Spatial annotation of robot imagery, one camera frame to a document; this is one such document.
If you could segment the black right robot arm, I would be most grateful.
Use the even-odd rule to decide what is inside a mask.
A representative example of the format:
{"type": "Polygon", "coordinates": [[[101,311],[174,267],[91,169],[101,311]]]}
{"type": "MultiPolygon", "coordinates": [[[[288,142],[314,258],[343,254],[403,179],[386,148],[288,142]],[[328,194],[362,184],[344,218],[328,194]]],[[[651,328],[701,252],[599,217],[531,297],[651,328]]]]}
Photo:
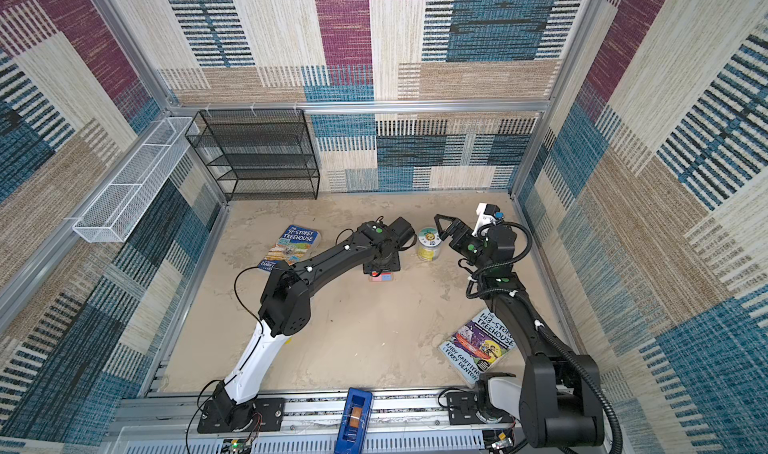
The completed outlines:
{"type": "Polygon", "coordinates": [[[528,444],[566,450],[605,440],[599,370],[558,338],[534,307],[514,265],[532,248],[524,225],[494,214],[473,228],[458,217],[434,216],[441,240],[462,256],[466,297],[480,299],[506,327],[525,363],[517,413],[528,444]]]}

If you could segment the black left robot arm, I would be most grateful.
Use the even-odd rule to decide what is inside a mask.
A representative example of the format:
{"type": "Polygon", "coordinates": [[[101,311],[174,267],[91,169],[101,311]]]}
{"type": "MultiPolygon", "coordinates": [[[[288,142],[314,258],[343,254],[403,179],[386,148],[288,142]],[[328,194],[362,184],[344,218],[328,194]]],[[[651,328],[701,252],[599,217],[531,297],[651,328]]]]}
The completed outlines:
{"type": "Polygon", "coordinates": [[[230,374],[216,386],[213,400],[228,409],[255,399],[279,351],[309,323],[317,291],[358,266],[366,275],[399,271],[399,254],[415,240],[413,226],[402,217],[390,224],[372,220],[307,260],[277,262],[260,298],[258,326],[230,374]]]}

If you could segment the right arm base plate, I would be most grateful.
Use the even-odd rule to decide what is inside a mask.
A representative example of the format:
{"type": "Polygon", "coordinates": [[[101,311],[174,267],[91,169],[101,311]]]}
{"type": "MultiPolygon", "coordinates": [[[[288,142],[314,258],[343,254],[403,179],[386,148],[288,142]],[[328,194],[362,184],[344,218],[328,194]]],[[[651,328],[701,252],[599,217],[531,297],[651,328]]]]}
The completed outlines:
{"type": "Polygon", "coordinates": [[[438,403],[447,410],[449,424],[511,424],[514,417],[506,412],[491,414],[482,411],[473,392],[448,390],[441,394],[438,403]]]}

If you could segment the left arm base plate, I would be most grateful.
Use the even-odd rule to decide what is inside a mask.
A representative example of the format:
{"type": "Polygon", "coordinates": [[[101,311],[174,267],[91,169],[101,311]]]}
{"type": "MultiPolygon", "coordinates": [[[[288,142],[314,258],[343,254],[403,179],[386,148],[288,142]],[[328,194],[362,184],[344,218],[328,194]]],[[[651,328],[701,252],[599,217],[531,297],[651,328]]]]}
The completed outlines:
{"type": "Polygon", "coordinates": [[[255,399],[235,405],[221,398],[202,405],[199,434],[255,433],[279,431],[283,422],[284,398],[255,399]]]}

